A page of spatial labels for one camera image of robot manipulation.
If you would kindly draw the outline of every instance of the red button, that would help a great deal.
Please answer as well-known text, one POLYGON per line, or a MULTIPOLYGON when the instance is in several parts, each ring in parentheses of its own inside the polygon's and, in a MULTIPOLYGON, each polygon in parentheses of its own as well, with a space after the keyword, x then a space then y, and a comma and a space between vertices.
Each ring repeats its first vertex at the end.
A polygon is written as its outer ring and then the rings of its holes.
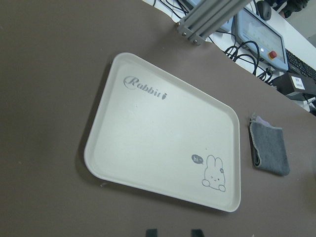
POLYGON ((269 58, 274 59, 274 58, 276 58, 276 57, 277 57, 277 53, 276 53, 275 51, 271 51, 271 52, 269 53, 269 58))

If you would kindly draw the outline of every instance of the brown tabletop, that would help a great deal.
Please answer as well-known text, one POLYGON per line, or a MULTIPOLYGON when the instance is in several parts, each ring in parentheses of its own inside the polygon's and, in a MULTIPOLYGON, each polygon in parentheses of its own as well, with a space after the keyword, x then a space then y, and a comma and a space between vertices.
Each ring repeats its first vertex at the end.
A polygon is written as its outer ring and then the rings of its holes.
POLYGON ((0 3, 0 236, 315 236, 316 117, 140 0, 0 3), (232 107, 241 203, 227 213, 95 178, 83 149, 111 61, 131 52, 232 107), (282 127, 291 172, 252 166, 249 116, 282 127))

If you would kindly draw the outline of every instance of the computer mouse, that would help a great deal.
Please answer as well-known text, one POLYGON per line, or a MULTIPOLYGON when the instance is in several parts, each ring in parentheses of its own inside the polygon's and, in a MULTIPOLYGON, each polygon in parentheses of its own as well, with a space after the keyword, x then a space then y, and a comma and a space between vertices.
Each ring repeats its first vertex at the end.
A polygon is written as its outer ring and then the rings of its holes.
POLYGON ((257 8, 260 17, 265 21, 269 21, 271 18, 272 11, 270 5, 266 1, 258 1, 257 8))

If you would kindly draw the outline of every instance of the tray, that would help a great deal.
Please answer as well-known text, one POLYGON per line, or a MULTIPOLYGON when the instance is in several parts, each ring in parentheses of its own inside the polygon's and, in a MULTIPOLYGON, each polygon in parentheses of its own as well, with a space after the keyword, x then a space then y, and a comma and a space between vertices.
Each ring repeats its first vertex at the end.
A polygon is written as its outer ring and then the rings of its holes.
POLYGON ((228 212, 240 203, 236 113, 131 53, 112 63, 84 160, 108 181, 228 212))

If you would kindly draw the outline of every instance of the folded towel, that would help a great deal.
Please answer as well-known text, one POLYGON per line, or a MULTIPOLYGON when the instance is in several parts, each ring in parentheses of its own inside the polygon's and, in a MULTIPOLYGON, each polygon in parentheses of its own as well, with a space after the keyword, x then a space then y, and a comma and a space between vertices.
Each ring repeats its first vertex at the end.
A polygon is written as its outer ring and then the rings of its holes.
POLYGON ((282 128, 271 126, 259 116, 252 116, 250 134, 253 143, 253 165, 278 175, 288 175, 290 167, 282 128))

